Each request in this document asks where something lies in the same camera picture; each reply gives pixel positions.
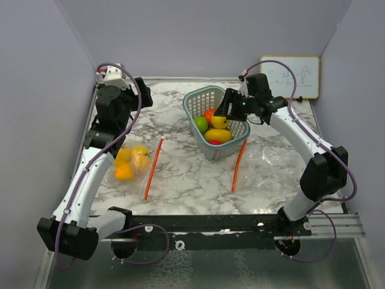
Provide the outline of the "yellow apple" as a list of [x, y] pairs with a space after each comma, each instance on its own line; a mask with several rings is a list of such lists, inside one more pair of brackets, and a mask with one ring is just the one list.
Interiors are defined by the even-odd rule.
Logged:
[[211, 124], [216, 129], [226, 129], [229, 125], [229, 120], [224, 116], [212, 116]]

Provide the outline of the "yellow bell pepper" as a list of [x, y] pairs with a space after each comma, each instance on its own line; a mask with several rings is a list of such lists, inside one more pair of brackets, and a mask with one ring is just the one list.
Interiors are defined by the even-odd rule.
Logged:
[[118, 154], [114, 160], [115, 166], [121, 166], [129, 162], [131, 158], [131, 148], [122, 147], [119, 149]]

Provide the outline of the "clear zip bag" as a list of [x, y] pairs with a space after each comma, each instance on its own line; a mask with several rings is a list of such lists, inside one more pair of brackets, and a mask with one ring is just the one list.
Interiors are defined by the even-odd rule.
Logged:
[[243, 141], [236, 159], [231, 192], [261, 188], [268, 181], [299, 180], [303, 160], [293, 147], [285, 142], [248, 143]]
[[102, 187], [148, 200], [164, 140], [163, 135], [151, 140], [126, 139], [108, 169]]

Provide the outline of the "orange tangerine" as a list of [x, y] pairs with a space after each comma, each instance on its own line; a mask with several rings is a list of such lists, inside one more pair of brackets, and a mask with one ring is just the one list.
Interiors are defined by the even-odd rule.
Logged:
[[137, 176], [144, 174], [148, 170], [150, 163], [150, 157], [145, 155], [136, 155], [131, 157], [131, 167]]

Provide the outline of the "green apple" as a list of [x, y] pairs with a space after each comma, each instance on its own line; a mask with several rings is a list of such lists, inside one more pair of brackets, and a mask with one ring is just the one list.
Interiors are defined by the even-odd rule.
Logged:
[[208, 130], [208, 121], [203, 116], [194, 118], [194, 123], [201, 134], [204, 134]]

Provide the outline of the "orange bell pepper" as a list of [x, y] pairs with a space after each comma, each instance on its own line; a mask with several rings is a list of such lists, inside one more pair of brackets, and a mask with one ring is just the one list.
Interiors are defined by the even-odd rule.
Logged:
[[118, 181], [130, 181], [134, 179], [134, 173], [129, 163], [124, 163], [115, 168], [115, 178]]

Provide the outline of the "blue plastic basket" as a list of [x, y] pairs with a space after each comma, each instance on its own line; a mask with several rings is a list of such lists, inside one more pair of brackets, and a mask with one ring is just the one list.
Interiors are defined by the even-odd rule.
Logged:
[[210, 161], [233, 154], [250, 135], [248, 123], [214, 116], [224, 94], [221, 87], [210, 85], [188, 93], [183, 99], [192, 133]]

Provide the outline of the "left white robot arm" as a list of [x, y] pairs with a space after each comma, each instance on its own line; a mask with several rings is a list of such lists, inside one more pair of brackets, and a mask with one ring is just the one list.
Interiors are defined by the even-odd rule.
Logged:
[[142, 78], [135, 81], [139, 95], [129, 85], [105, 82], [98, 86], [96, 116], [85, 135], [79, 167], [58, 208], [37, 224], [48, 250], [88, 260], [103, 238], [112, 233], [121, 238], [131, 234], [129, 210], [114, 207], [95, 220], [89, 215], [101, 182], [136, 120], [132, 112], [153, 105], [150, 88]]

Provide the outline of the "yellow pear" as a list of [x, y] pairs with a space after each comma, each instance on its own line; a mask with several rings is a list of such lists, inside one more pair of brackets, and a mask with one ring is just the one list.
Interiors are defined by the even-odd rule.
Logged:
[[150, 155], [150, 150], [142, 145], [135, 146], [131, 149], [131, 157], [134, 157], [136, 155], [145, 155], [149, 156]]

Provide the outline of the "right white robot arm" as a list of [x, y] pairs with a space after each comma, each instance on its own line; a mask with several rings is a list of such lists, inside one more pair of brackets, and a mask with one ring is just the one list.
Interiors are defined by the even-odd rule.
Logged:
[[281, 133], [303, 158], [306, 168], [300, 192], [278, 212], [276, 228], [282, 235], [291, 235], [321, 199], [346, 186], [347, 150], [324, 141], [294, 114], [284, 97], [274, 97], [266, 75], [248, 76], [239, 90], [227, 89], [214, 114], [242, 122], [254, 114]]

